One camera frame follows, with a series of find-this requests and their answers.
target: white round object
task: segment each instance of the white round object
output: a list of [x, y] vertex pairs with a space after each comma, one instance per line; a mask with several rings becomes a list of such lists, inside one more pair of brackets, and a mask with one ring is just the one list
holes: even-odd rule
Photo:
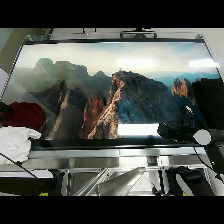
[[212, 140], [210, 132], [204, 129], [197, 131], [193, 137], [200, 145], [208, 145]]

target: red cloth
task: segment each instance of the red cloth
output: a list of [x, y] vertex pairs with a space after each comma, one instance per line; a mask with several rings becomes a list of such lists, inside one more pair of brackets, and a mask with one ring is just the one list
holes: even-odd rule
[[26, 127], [40, 131], [45, 119], [43, 110], [39, 105], [14, 102], [9, 106], [12, 111], [0, 114], [0, 123], [3, 126]]

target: display screen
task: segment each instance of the display screen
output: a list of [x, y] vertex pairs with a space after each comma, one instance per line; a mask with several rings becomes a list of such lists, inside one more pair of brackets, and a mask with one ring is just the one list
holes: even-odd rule
[[45, 140], [150, 136], [189, 112], [206, 125], [192, 83], [216, 67], [197, 42], [24, 45], [2, 101], [39, 105]]

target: cloudy sky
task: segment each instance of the cloudy sky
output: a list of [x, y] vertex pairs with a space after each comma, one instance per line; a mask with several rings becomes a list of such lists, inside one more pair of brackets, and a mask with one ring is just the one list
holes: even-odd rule
[[84, 65], [94, 75], [103, 71], [108, 76], [122, 69], [147, 75], [151, 72], [211, 72], [214, 68], [191, 68], [190, 61], [210, 59], [202, 43], [59, 43], [26, 45], [16, 67], [33, 68], [40, 58], [69, 61]]

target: large flat screen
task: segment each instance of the large flat screen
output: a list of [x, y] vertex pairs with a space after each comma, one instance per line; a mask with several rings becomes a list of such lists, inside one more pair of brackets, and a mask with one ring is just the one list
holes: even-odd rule
[[46, 140], [156, 135], [189, 110], [206, 125], [192, 83], [220, 78], [216, 67], [198, 42], [24, 45], [2, 101], [39, 104]]

